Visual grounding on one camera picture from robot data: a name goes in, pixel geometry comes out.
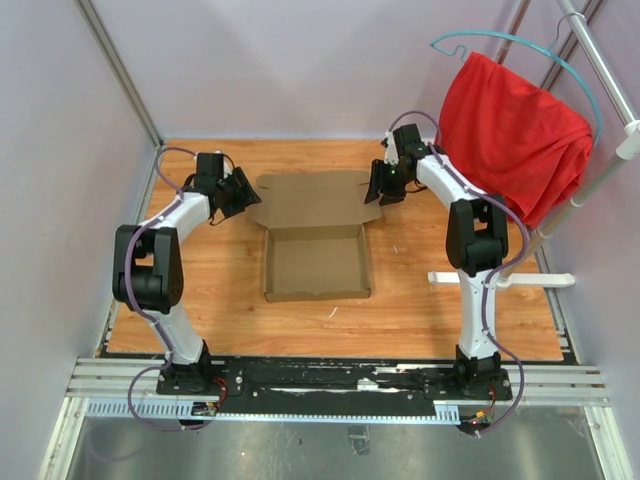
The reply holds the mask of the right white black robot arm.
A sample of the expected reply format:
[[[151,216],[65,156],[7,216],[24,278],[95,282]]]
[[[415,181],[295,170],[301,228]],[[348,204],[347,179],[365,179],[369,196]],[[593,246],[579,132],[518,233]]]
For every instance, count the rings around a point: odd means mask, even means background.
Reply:
[[[436,389],[454,388],[466,400],[510,399],[511,384],[494,343],[497,281],[490,277],[509,249],[502,198],[474,186],[441,147],[423,141],[415,124],[386,132],[382,145],[384,158],[371,164],[366,204],[401,202],[406,185],[415,182],[448,209],[445,250],[457,272],[463,317],[452,372],[436,380]]]

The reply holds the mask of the brown cardboard box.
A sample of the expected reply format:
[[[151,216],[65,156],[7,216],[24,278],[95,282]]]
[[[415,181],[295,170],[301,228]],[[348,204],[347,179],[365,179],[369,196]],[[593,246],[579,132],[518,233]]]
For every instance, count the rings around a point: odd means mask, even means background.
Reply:
[[[364,170],[263,174],[250,208],[265,228],[263,293],[270,303],[363,299],[371,295]]]

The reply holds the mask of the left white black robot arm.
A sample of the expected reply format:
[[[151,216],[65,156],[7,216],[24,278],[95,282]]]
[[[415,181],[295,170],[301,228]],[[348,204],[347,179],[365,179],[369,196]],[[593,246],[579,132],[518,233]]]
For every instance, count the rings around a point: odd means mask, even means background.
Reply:
[[[218,150],[193,152],[175,147],[195,160],[195,171],[179,186],[158,176],[175,196],[159,213],[115,233],[112,293],[114,299],[146,320],[165,350],[163,383],[192,395],[214,385],[206,341],[192,326],[182,302],[184,270],[181,244],[198,227],[216,226],[261,202],[244,171]]]

